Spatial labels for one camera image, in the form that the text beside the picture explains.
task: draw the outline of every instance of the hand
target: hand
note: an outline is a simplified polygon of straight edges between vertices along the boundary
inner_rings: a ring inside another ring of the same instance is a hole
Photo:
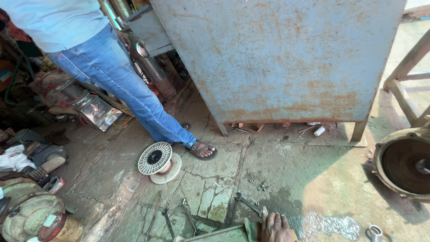
[[[121,31],[117,30],[117,29],[115,29],[115,33],[118,35],[118,38],[124,44],[124,46],[127,48],[127,50],[130,50],[131,42],[130,42],[129,38],[127,37],[127,35]]]
[[[270,213],[266,220],[266,211],[261,211],[262,242],[293,242],[287,217],[280,213]]]

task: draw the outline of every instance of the cracked floor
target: cracked floor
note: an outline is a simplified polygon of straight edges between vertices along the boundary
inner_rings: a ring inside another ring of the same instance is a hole
[[[430,20],[400,25],[382,80],[428,28]],[[430,56],[414,71],[426,70],[429,64]],[[430,103],[426,81],[405,82],[420,111]],[[142,242],[145,236],[151,242],[171,241],[161,209],[146,235],[159,191],[160,206],[170,209],[173,230],[184,238],[193,230],[181,207],[183,197],[203,233],[241,224],[245,217],[257,220],[254,211],[234,200],[240,191],[250,202],[259,202],[259,208],[265,205],[286,214],[303,242],[369,241],[365,228],[370,224],[398,241],[430,241],[423,233],[430,226],[430,206],[401,199],[370,174],[371,164],[366,162],[375,142],[409,127],[391,93],[378,91],[359,143],[348,142],[353,124],[332,124],[321,138],[310,132],[299,137],[297,130],[303,126],[297,124],[281,130],[267,124],[259,133],[232,133],[226,139],[198,94],[186,103],[180,112],[167,111],[191,123],[190,131],[214,144],[219,153],[214,160],[201,161],[175,146],[182,168],[165,185],[152,183],[137,169],[137,159],[153,140],[136,120],[107,133],[78,122],[39,130],[67,128],[69,159],[54,173],[66,181],[58,195],[78,208],[72,217],[85,224],[80,241]],[[257,190],[263,181],[266,192]]]

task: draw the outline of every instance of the metal leg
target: metal leg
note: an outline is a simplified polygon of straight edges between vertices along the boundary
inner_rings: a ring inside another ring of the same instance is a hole
[[[362,122],[356,122],[354,132],[352,133],[351,141],[360,141],[366,128],[367,119]]]
[[[223,124],[217,123],[218,124],[218,128],[221,131],[222,135],[226,138],[230,137],[230,135],[227,133],[227,130],[225,129]]]

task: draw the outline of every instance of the blue metal cabinet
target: blue metal cabinet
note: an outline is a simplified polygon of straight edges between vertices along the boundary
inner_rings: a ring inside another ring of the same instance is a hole
[[[404,0],[152,0],[222,124],[355,122],[360,140]]]

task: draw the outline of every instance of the white label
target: white label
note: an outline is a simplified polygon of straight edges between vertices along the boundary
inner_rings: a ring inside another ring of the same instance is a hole
[[[47,217],[47,219],[45,220],[45,222],[43,223],[43,226],[45,226],[45,227],[51,226],[56,218],[57,218],[57,216],[55,216],[55,215],[52,215],[52,214],[49,215]]]

